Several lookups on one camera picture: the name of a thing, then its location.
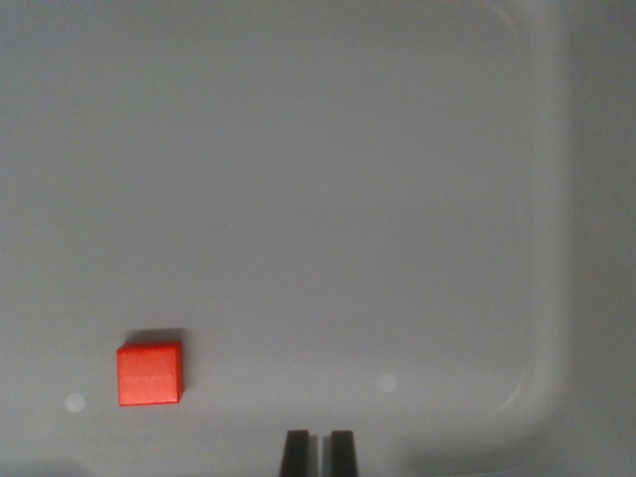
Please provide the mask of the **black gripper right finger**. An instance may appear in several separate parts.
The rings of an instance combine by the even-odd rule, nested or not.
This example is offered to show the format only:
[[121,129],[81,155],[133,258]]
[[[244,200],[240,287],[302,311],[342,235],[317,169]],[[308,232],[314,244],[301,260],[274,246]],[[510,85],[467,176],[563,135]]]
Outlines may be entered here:
[[333,477],[359,476],[355,438],[351,430],[331,433],[331,473]]

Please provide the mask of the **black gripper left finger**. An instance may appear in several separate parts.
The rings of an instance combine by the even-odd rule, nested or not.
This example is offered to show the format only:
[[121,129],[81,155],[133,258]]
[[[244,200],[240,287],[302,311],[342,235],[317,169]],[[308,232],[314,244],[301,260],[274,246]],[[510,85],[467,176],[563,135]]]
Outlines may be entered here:
[[289,430],[286,434],[279,477],[308,475],[310,434],[306,429]]

